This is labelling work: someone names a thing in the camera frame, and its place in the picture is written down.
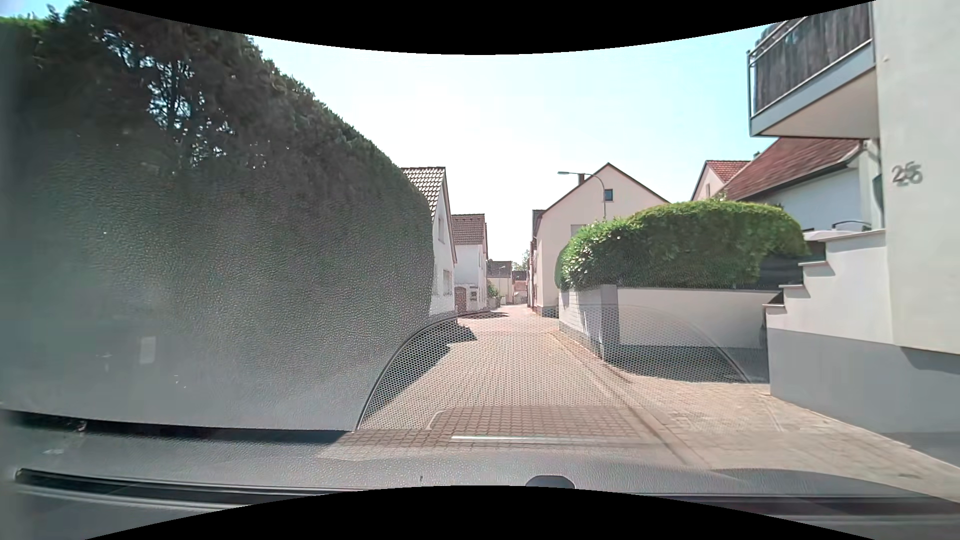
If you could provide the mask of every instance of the red tiled roof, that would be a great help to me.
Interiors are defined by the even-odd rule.
[[[860,140],[849,138],[780,138],[727,182],[727,198],[743,200],[839,164],[860,144]]]
[[[426,202],[430,205],[430,217],[433,218],[437,213],[437,201],[444,188],[446,167],[403,167],[401,170],[410,179],[410,183],[426,197]]]
[[[458,213],[450,216],[453,227],[453,244],[477,246],[483,244],[487,228],[486,216],[482,213]]]
[[[726,184],[733,175],[740,172],[740,169],[747,166],[749,161],[738,160],[707,160],[707,167],[713,169],[713,172],[720,177],[720,180]]]

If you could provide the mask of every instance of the house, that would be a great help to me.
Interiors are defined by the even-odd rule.
[[[743,160],[704,161],[704,168],[700,171],[700,179],[693,187],[693,195],[690,196],[690,200],[703,201],[715,196],[733,178],[733,175],[747,166],[747,163],[750,162]]]
[[[514,270],[510,277],[514,280],[514,304],[527,304],[527,271]]]
[[[823,259],[804,263],[804,282],[766,307],[770,392],[900,440],[960,432],[958,18],[953,0],[914,0],[783,21],[760,36],[743,73],[750,134],[780,137],[785,159],[799,156],[788,148],[820,157],[789,174],[762,164],[748,172],[752,163],[729,195],[779,201],[805,228],[857,214],[872,225],[822,237]],[[828,167],[851,175],[864,154],[872,163],[857,163],[858,189],[851,178],[824,190],[841,198],[832,216],[794,196],[804,190],[798,169],[821,181]]]
[[[668,204],[646,185],[607,163],[544,210],[534,210],[530,250],[530,304],[538,314],[557,316],[560,289],[554,271],[560,251],[581,227]]]
[[[783,137],[730,178],[728,200],[777,205],[805,232],[883,226],[876,157],[859,139]]]
[[[453,271],[457,313],[487,308],[487,221],[482,213],[450,216],[457,265]]]
[[[500,302],[512,304],[514,302],[514,279],[511,274],[514,262],[511,260],[488,260],[487,282],[499,293]]]
[[[445,167],[405,167],[410,183],[426,197],[433,220],[433,292],[430,317],[447,318],[455,314],[453,281],[457,253],[453,245],[450,197],[446,189]]]

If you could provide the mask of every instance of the door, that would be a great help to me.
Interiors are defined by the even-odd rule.
[[[457,313],[467,312],[467,290],[463,287],[453,289],[453,303],[457,308]]]

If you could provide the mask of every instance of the house number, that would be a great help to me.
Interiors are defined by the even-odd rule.
[[[907,182],[919,184],[924,180],[924,173],[920,172],[920,166],[915,161],[910,161],[906,165],[894,165],[890,172],[894,174],[894,184],[903,185]]]

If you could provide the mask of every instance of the street lamp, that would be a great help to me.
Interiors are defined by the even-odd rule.
[[[603,184],[603,179],[590,173],[571,173],[567,171],[557,171],[557,174],[575,174],[582,177],[593,177],[600,181],[600,187],[603,187],[603,220],[607,221],[607,187]]]

